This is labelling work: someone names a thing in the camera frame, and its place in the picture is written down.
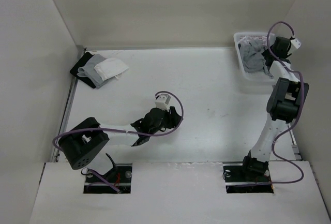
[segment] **folded cloth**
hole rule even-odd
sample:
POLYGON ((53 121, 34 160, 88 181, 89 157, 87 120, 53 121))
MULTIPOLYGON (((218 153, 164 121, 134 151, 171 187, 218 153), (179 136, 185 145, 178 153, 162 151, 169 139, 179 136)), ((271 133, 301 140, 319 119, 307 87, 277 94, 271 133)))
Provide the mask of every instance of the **folded cloth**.
POLYGON ((107 80, 123 73, 129 67, 117 58, 107 58, 105 61, 97 64, 94 69, 101 76, 102 80, 107 80))
POLYGON ((87 63, 83 66, 78 68, 77 75, 80 77, 87 77, 89 78, 96 88, 101 88, 104 86, 109 80, 102 80, 101 76, 97 73, 97 71, 94 69, 94 67, 101 63, 102 61, 105 61, 106 58, 101 56, 100 54, 94 55, 87 63))
POLYGON ((70 70, 70 74, 72 74, 74 77, 78 78, 79 80, 83 81, 84 83, 86 83, 88 86, 95 88, 94 83, 91 81, 90 78, 88 77, 80 77, 78 76, 78 68, 83 67, 84 65, 86 65, 87 61, 90 60, 90 58, 93 57, 92 54, 90 54, 89 52, 86 52, 79 60, 78 62, 72 67, 72 69, 70 70))
POLYGON ((269 72, 268 67, 265 65, 265 59, 262 55, 265 51, 265 46, 262 40, 250 40, 248 44, 242 44, 239 47, 239 51, 246 72, 252 73, 263 71, 269 77, 273 77, 269 72))

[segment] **white table surface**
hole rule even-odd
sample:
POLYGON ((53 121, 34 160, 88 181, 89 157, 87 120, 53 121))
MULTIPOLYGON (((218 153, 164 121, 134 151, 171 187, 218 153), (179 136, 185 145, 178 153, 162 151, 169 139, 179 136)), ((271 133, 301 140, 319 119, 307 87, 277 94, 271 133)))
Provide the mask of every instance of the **white table surface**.
MULTIPOLYGON (((84 177, 67 163, 47 163, 30 224, 330 224, 306 161, 305 177, 274 185, 274 194, 228 194, 222 163, 133 163, 131 194, 83 194, 84 177)), ((300 177, 287 162, 270 162, 272 179, 300 177)))
MULTIPOLYGON (((117 163, 242 161, 264 127, 269 94, 240 91, 234 49, 191 48, 95 51, 120 58, 129 66, 119 80, 100 89, 79 81, 67 130, 88 117, 108 125, 127 125, 153 108, 154 93, 165 90, 184 105, 184 121, 173 134, 151 138, 138 147, 106 145, 117 163)), ((171 100, 180 112, 175 99, 171 100)), ((290 134, 276 151, 295 160, 290 134)), ((60 161, 65 161, 62 154, 60 161)))

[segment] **white cloth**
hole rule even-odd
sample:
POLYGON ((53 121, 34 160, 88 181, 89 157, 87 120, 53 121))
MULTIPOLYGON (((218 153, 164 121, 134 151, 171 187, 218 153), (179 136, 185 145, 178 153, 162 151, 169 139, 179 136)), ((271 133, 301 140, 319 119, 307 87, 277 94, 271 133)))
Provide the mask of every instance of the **white cloth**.
POLYGON ((94 69, 101 76, 102 80, 107 80, 112 77, 118 79, 117 75, 129 69, 129 67, 117 58, 107 58, 105 61, 97 64, 94 69))

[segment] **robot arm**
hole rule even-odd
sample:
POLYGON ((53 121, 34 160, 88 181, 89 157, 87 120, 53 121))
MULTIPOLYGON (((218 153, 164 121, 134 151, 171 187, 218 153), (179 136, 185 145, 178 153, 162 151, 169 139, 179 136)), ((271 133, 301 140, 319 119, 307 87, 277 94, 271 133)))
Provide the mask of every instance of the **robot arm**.
POLYGON ((98 123, 93 117, 87 118, 73 130, 91 128, 96 130, 82 130, 64 136, 59 140, 58 145, 74 170, 90 164, 109 140, 112 145, 142 145, 149 141, 150 135, 176 128, 180 124, 182 117, 177 114, 175 107, 168 107, 170 98, 168 94, 160 94, 155 100, 156 108, 152 108, 143 118, 127 126, 106 126, 98 123), (109 128, 111 133, 107 135, 98 128, 109 128))
POLYGON ((270 72, 278 81, 267 103, 268 116, 262 133, 243 160, 245 174, 263 175, 266 172, 275 137, 285 131, 287 124, 297 117, 302 104, 300 91, 304 90, 306 98, 309 90, 307 83, 304 83, 304 89, 301 89, 295 75, 288 72, 278 61, 272 63, 270 72))

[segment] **cable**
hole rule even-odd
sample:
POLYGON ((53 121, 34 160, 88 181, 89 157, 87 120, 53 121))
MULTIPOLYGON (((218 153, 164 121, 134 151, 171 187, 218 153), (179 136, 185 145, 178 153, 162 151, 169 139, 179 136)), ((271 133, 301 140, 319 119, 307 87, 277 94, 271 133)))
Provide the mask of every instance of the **cable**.
POLYGON ((299 119, 300 119, 300 117, 301 117, 301 113, 302 113, 302 109, 303 109, 303 106, 304 106, 304 102, 305 102, 305 90, 304 90, 304 77, 303 77, 303 75, 302 75, 302 73, 300 72, 300 71, 298 71, 298 70, 290 70, 285 64, 284 64, 284 62, 282 61, 282 60, 280 60, 280 58, 279 57, 277 57, 274 53, 273 53, 273 51, 271 50, 271 48, 270 48, 270 41, 269 41, 269 37, 270 37, 270 33, 271 33, 271 31, 274 29, 274 27, 276 26, 276 25, 278 25, 278 24, 284 24, 284 25, 286 25, 287 27, 289 27, 289 29, 291 30, 291 32, 292 32, 292 37, 294 37, 295 36, 295 34, 294 34, 294 29, 293 29, 293 27, 291 27, 290 26, 290 24, 289 23, 287 23, 287 22, 284 22, 284 21, 278 21, 278 22, 276 22, 274 25, 272 25, 271 26, 271 28, 269 29, 269 31, 268 31, 268 34, 267 34, 267 47, 268 47, 268 50, 269 50, 269 52, 270 52, 270 54, 288 71, 288 72, 291 72, 291 73, 296 73, 296 74, 298 74, 299 75, 299 77, 300 77, 300 106, 299 106, 299 109, 298 109, 298 115, 297 115, 297 117, 296 117, 296 119, 295 119, 295 121, 294 121, 294 123, 293 123, 293 125, 291 125, 291 127, 289 127, 288 129, 286 129, 284 132, 282 132, 282 133, 280 133, 279 135, 277 135, 276 137, 275 137, 275 139, 274 139, 274 141, 273 141, 273 144, 272 144, 272 151, 273 151, 273 154, 277 157, 277 158, 279 158, 279 159, 281 159, 281 160, 283 160, 283 161, 285 161, 285 162, 288 162, 288 163, 290 163, 290 164, 292 164, 292 165, 294 165, 295 167, 297 167, 298 169, 299 169, 299 171, 300 171, 300 173, 301 173, 301 177, 299 178, 299 179, 296 179, 296 180, 292 180, 292 181, 285 181, 285 182, 265 182, 265 183, 256 183, 256 184, 244 184, 244 185, 236 185, 236 187, 250 187, 250 186, 258 186, 258 185, 270 185, 270 184, 294 184, 294 183, 297 183, 297 182, 300 182, 302 179, 304 179, 304 176, 305 176, 305 174, 304 174, 304 171, 300 168, 300 166, 298 166, 297 164, 295 164, 294 162, 292 162, 292 161, 290 161, 290 160, 288 160, 288 159, 286 159, 286 158, 283 158, 283 157, 281 157, 281 156, 279 156, 277 153, 276 153, 276 151, 275 151, 275 145, 276 145, 276 142, 277 142, 277 140, 282 136, 282 135, 284 135, 285 133, 287 133, 287 132, 289 132, 289 131, 291 131, 295 126, 296 126, 296 124, 298 123, 298 121, 299 121, 299 119))
POLYGON ((97 178, 99 178, 101 181, 103 181, 105 184, 107 184, 109 187, 111 187, 113 190, 115 190, 116 192, 119 192, 119 189, 117 189, 114 185, 112 185, 111 183, 109 183, 106 179, 104 179, 98 172, 96 172, 95 170, 92 169, 88 169, 94 176, 96 176, 97 178))
POLYGON ((169 92, 169 91, 159 91, 158 93, 155 94, 155 96, 161 94, 161 93, 166 93, 166 94, 169 94, 171 96, 173 96, 179 103, 180 105, 180 109, 182 111, 182 116, 180 118, 180 121, 178 123, 178 125, 170 130, 169 132, 166 132, 166 133, 159 133, 159 134, 156 134, 156 135, 152 135, 152 134, 149 134, 149 133, 143 133, 143 132, 135 132, 135 131, 126 131, 126 130, 120 130, 120 129, 113 129, 113 128, 103 128, 103 127, 95 127, 95 128, 83 128, 83 129, 78 129, 78 130, 71 130, 71 131, 68 131, 68 132, 64 132, 64 133, 61 133, 60 135, 56 136, 53 140, 52 140, 52 144, 54 145, 54 147, 58 150, 60 150, 62 152, 62 149, 61 147, 59 147, 57 145, 57 140, 63 136, 67 136, 67 135, 71 135, 71 134, 74 134, 74 133, 80 133, 80 132, 86 132, 86 131, 107 131, 107 132, 119 132, 119 133, 129 133, 129 134, 132 134, 132 135, 142 135, 142 136, 148 136, 148 137, 161 137, 161 136, 166 136, 166 135, 169 135, 171 133, 173 133, 174 131, 176 131, 178 129, 178 127, 181 125, 183 119, 184 119, 184 107, 183 107, 183 104, 182 102, 180 101, 180 99, 175 96, 173 93, 169 92))

